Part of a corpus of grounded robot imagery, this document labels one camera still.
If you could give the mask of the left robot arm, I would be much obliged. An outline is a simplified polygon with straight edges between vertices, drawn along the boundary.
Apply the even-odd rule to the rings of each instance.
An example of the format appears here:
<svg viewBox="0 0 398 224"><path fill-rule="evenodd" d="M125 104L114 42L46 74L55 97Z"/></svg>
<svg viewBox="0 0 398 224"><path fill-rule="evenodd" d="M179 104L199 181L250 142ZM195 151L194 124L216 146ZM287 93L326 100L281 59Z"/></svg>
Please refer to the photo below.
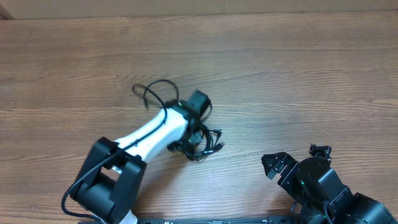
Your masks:
<svg viewBox="0 0 398 224"><path fill-rule="evenodd" d="M164 149L191 161L213 153L210 147L196 150L204 130L201 117L210 107L209 97L197 90L187 101L162 103L152 120L123 138L98 139L64 196L85 208L91 223L137 223L131 207L151 160Z"/></svg>

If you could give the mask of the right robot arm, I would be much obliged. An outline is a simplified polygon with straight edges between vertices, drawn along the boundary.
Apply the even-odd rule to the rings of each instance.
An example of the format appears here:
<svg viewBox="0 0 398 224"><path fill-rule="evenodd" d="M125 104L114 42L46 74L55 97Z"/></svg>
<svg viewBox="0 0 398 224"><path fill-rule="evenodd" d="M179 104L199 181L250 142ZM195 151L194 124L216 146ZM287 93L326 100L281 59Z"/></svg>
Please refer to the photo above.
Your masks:
<svg viewBox="0 0 398 224"><path fill-rule="evenodd" d="M265 154L261 162L266 176L280 174L278 185L301 204L300 223L397 223L382 203L352 193L331 167L328 151L301 162L286 152Z"/></svg>

